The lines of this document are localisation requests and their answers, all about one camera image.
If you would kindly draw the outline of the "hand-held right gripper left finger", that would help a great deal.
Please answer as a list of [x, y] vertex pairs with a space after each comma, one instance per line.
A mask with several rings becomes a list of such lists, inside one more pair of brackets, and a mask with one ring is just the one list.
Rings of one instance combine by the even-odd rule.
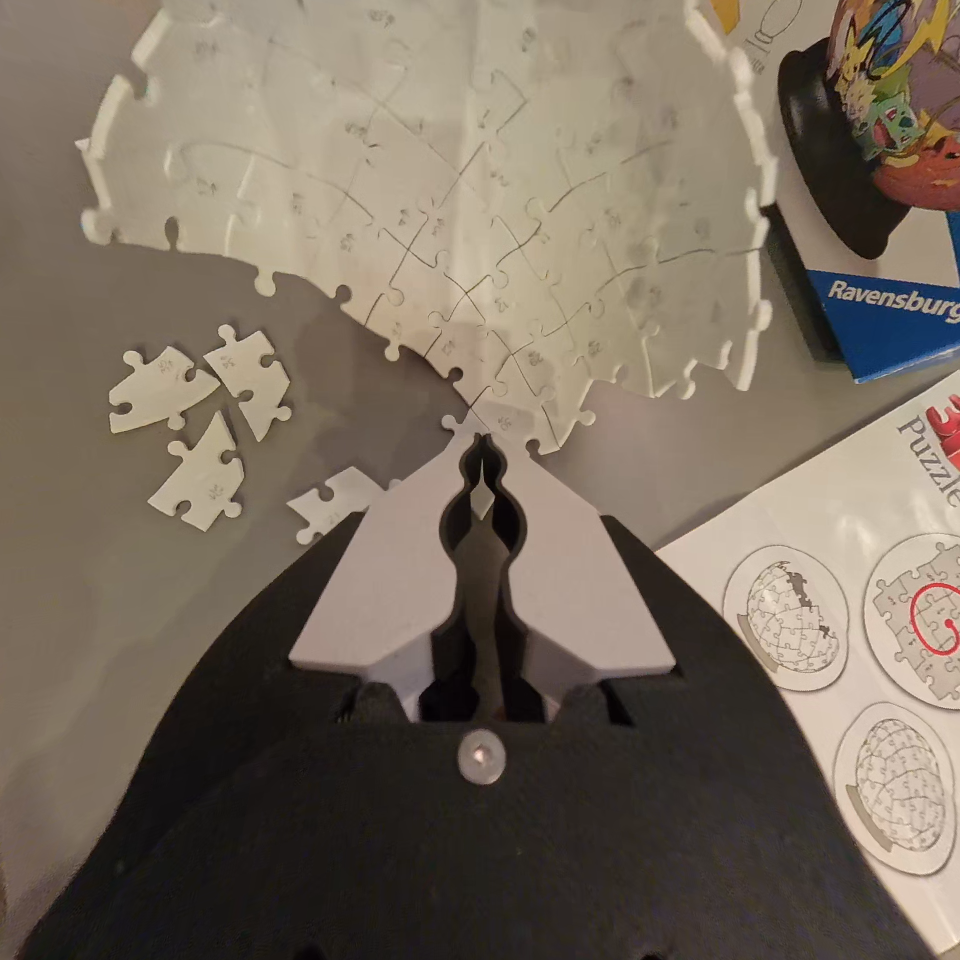
[[391, 687], [413, 722], [470, 716], [475, 645], [454, 552], [472, 527], [482, 474], [474, 431], [380, 491], [290, 651], [294, 666]]

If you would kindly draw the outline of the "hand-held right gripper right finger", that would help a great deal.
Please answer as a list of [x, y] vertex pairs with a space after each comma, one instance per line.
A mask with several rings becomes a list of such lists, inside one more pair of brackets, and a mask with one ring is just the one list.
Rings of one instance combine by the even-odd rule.
[[601, 514], [527, 450], [486, 436], [492, 526], [508, 555], [494, 633], [503, 711], [551, 720], [571, 690], [677, 665]]

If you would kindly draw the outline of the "partly built puzzle ball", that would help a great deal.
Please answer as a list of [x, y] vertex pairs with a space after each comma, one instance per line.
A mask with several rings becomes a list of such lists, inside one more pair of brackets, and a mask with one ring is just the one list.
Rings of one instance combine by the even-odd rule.
[[747, 390], [777, 162], [704, 2], [161, 2], [76, 143], [96, 244], [281, 275], [469, 409]]

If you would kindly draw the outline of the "blue puzzle box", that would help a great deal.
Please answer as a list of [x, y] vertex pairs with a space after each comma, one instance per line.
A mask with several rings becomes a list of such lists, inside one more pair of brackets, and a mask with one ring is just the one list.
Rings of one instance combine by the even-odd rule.
[[958, 356], [959, 3], [703, 2], [753, 71], [784, 287], [865, 382]]

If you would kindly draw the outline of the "white instruction leaflet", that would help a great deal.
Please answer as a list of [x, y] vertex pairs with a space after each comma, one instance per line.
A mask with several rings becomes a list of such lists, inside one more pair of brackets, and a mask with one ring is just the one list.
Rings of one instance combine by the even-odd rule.
[[959, 940], [959, 374], [658, 555], [794, 714], [935, 954]]

